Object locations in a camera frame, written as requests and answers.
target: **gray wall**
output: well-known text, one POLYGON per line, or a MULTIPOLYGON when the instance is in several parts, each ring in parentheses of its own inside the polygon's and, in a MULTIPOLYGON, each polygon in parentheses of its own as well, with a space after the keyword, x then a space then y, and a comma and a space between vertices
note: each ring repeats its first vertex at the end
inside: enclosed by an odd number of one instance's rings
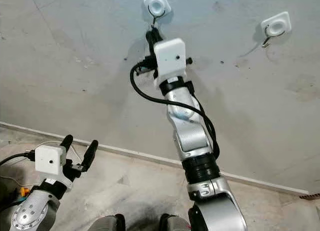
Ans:
MULTIPOLYGON (((147 47, 142 1, 0 0, 0 120, 177 159, 166 108, 129 85, 147 47)), ((221 169, 320 191, 319 0, 169 2, 160 30, 194 59, 221 169), (259 23, 282 11, 292 33, 262 49, 259 23)), ((138 83, 159 96, 151 75, 138 83)))

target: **metal hook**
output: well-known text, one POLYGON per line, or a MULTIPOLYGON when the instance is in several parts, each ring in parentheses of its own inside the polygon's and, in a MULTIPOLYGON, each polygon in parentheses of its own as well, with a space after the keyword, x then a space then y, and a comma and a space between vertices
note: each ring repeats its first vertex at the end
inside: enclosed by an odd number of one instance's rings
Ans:
POLYGON ((150 11, 150 7, 149 7, 149 6, 150 6, 150 5, 148 5, 148 11, 149 11, 149 13, 152 15, 152 17, 153 17, 153 21, 152 21, 152 24, 151 24, 151 28, 153 28, 153 27, 155 26, 156 19, 161 18, 163 15, 165 15, 166 10, 163 10, 163 14, 161 14, 161 15, 159 15, 159 16, 155 16, 155 15, 153 15, 152 12, 150 11))
POLYGON ((268 47, 269 45, 270 45, 270 43, 268 42, 269 41, 269 39, 271 39, 271 38, 274 38, 274 37, 279 37, 279 36, 281 36, 281 35, 283 35, 284 33, 285 33, 285 31, 283 31, 282 33, 279 33, 278 35, 275 35, 275 36, 270 36, 269 34, 268 34, 268 32, 267 32, 267 29, 269 28, 269 24, 267 25, 267 26, 265 26, 265 28, 264 28, 264 34, 265 34, 265 36, 266 36, 266 39, 263 41, 263 43, 262 43, 262 48, 266 48, 266 47, 268 47))

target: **concrete floor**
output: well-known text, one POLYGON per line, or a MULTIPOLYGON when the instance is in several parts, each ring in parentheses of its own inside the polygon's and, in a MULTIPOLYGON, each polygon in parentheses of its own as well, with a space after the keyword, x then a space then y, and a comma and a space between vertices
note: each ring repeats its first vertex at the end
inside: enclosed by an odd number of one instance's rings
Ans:
MULTIPOLYGON (((48 141, 0 127, 0 160, 48 141)), ((75 145, 83 155, 86 147, 75 145)), ((70 151, 68 157, 77 162, 70 151)), ((21 183, 40 183, 34 163, 22 161, 2 166, 0 175, 21 183)), ((0 178, 9 189, 15 183, 0 178)), ((319 231, 320 200, 306 201, 297 196, 237 182, 230 187, 252 231, 319 231)), ((86 231, 99 217, 124 214, 130 231, 154 230, 163 213, 188 218, 192 206, 186 191, 184 171, 106 151, 97 151, 89 172, 76 179, 71 192, 61 200, 53 231, 86 231)), ((1 214, 1 231, 9 230, 12 209, 1 214)))

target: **baseboard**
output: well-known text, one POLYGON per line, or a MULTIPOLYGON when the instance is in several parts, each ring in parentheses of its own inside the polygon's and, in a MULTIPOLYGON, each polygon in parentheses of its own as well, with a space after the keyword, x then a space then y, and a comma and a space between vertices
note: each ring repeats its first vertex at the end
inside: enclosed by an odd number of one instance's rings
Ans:
MULTIPOLYGON (((64 136, 62 136, 62 135, 49 133, 49 132, 42 132, 42 131, 35 130, 32 128, 22 127, 22 126, 18 126, 18 125, 6 123, 6 122, 0 122, 0 127, 5 127, 8 129, 17 130, 17 131, 23 131, 23 132, 30 133, 30 134, 43 135, 43 136, 47 136, 47 137, 55 138, 55 139, 62 140, 64 138, 64 136)), ((75 144, 85 145, 85 146, 88 146, 91 143, 89 141, 77 139, 77 138, 75 138, 73 140, 73 142, 75 144)), ((124 155, 124 156, 128 156, 128 157, 136 158, 136 159, 146 160, 146 161, 154 162, 157 164, 162 164, 162 165, 167 165, 170 167, 182 169, 181 162, 178 160, 155 156, 155 155, 151 155, 151 154, 147 154, 147 153, 143 153, 143 152, 132 151, 129 149, 114 147, 114 146, 105 145, 105 144, 99 144, 98 148, 100 150, 107 151, 110 153, 124 155)), ((252 185, 252 186, 256 186, 256 187, 263 188, 263 189, 283 192, 283 193, 292 194, 292 195, 296 195, 296 196, 309 195, 309 192, 307 190, 291 188, 291 187, 287 187, 287 186, 283 186, 283 185, 269 183, 269 182, 265 182, 265 181, 261 181, 261 180, 257 180, 257 179, 253 179, 253 178, 248 178, 248 177, 243 177, 240 175, 227 173, 224 171, 221 171, 221 173, 230 181, 235 181, 235 182, 239 182, 239 183, 243 183, 243 184, 247 184, 247 185, 252 185)))

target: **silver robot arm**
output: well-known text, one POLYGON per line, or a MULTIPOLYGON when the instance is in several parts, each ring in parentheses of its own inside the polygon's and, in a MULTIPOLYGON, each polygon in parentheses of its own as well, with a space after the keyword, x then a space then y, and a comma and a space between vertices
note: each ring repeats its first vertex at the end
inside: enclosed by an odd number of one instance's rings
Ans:
POLYGON ((83 162, 73 165, 66 154, 73 137, 68 135, 59 147, 40 146, 29 153, 35 161, 35 169, 45 179, 40 186, 33 186, 27 199, 15 210, 11 218, 10 231, 49 231, 55 223, 60 199, 71 190, 75 178, 91 166, 98 141, 92 141, 85 152, 83 162))
POLYGON ((173 139, 188 181, 187 190, 195 201, 189 210, 192 231, 246 231, 246 221, 240 211, 227 180, 220 174, 216 158, 219 146, 211 123, 202 106, 194 96, 192 82, 185 82, 185 43, 179 39, 163 40, 159 31, 152 27, 146 33, 150 56, 136 64, 130 72, 133 88, 144 98, 167 105, 167 116, 174 128, 173 139), (154 84, 165 100, 153 98, 141 92, 134 81, 134 72, 139 75, 155 70, 154 84), (210 130, 209 137, 201 123, 210 130))

